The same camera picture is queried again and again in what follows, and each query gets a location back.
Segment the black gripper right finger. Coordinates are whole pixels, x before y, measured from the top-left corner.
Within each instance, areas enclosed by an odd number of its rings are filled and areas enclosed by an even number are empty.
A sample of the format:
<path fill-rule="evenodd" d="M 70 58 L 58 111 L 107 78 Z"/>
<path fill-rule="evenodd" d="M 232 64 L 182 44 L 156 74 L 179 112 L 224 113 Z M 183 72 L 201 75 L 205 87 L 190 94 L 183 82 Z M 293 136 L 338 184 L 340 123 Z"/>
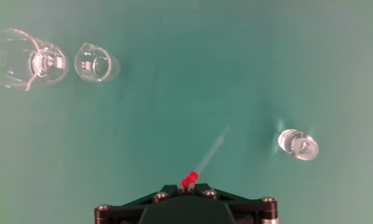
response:
<path fill-rule="evenodd" d="M 188 184 L 188 195 L 217 200 L 225 204 L 236 223 L 277 224 L 277 199 L 248 199 L 210 187 L 208 184 Z"/>

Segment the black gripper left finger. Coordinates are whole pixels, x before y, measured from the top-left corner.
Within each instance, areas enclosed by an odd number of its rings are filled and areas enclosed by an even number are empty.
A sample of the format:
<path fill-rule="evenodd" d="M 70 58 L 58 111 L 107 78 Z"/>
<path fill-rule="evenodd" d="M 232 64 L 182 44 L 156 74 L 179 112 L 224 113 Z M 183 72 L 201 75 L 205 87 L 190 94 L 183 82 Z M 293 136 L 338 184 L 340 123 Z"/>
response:
<path fill-rule="evenodd" d="M 146 208 L 153 203 L 185 194 L 183 185 L 164 185 L 158 192 L 153 192 L 124 205 L 98 205 L 94 209 L 95 224 L 138 223 Z"/>

